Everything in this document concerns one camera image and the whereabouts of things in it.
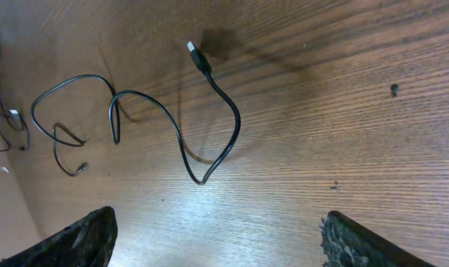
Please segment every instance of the dark spot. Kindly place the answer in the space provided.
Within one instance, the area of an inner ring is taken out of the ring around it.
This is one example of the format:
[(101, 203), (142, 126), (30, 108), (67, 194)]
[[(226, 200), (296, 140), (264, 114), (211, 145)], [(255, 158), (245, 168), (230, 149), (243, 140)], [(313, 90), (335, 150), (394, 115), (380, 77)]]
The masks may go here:
[(397, 96), (397, 92), (399, 91), (399, 86), (397, 84), (393, 84), (390, 86), (390, 94), (393, 97)]

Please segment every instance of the wooden surface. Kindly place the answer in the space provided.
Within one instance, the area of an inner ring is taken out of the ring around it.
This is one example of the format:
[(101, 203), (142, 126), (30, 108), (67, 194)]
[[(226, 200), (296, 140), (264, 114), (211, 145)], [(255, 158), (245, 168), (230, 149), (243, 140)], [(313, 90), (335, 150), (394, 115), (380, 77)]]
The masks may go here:
[(121, 100), (130, 120), (116, 146), (100, 82), (49, 96), (40, 123), (87, 139), (59, 153), (90, 169), (63, 174), (28, 120), (31, 150), (9, 157), (42, 237), (110, 205), (111, 266), (320, 266), (319, 222), (338, 210), (449, 266), (449, 1), (0, 1), (0, 36), (11, 106), (27, 114), (67, 78), (106, 76), (169, 109), (199, 176), (233, 117), (189, 40), (242, 115), (235, 148), (200, 187), (150, 103)]

